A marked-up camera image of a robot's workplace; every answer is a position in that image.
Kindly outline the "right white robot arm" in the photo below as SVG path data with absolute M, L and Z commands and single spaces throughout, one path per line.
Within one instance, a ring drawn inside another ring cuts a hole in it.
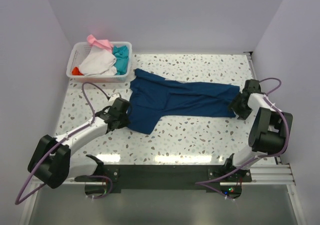
M 233 153 L 219 169 L 223 178 L 245 175 L 253 164 L 263 158 L 283 154 L 289 145 L 293 115 L 276 107 L 263 93 L 259 80 L 246 80 L 244 88 L 228 106 L 239 119 L 246 120 L 255 112 L 248 135 L 248 145 Z

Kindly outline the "blue mickey t-shirt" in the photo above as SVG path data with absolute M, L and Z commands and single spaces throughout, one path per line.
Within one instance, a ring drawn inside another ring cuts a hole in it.
M 165 116 L 234 118 L 229 104 L 240 92 L 231 84 L 179 82 L 135 69 L 130 83 L 128 128 L 149 135 Z

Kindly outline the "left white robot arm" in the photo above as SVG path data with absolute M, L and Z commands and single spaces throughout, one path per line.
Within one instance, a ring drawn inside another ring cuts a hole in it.
M 65 180 L 85 176 L 104 176 L 104 163 L 87 154 L 73 158 L 73 154 L 91 141 L 129 125 L 129 101 L 117 97 L 111 106 L 94 114 L 93 119 L 83 125 L 52 137 L 43 136 L 32 155 L 27 170 L 52 189 L 58 188 Z

